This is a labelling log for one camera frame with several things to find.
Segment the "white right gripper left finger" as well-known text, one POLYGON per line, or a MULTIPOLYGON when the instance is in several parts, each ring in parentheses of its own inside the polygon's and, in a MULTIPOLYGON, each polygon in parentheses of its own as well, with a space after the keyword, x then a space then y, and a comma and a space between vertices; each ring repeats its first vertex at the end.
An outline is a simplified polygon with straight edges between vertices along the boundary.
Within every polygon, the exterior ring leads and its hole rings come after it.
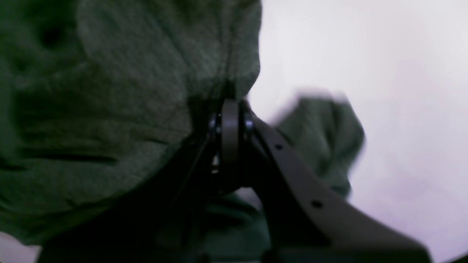
POLYGON ((206 203, 232 191, 232 100, 114 207, 42 247, 39 263, 208 263, 206 203))

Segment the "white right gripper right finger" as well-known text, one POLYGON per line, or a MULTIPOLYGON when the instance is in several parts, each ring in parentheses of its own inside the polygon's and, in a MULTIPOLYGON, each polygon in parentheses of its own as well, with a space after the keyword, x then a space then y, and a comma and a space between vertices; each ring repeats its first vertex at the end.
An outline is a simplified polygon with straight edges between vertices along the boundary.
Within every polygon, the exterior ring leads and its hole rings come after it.
POLYGON ((239 104, 241 181, 259 196, 264 263, 430 263, 419 242, 370 218, 320 181, 246 101, 239 104))

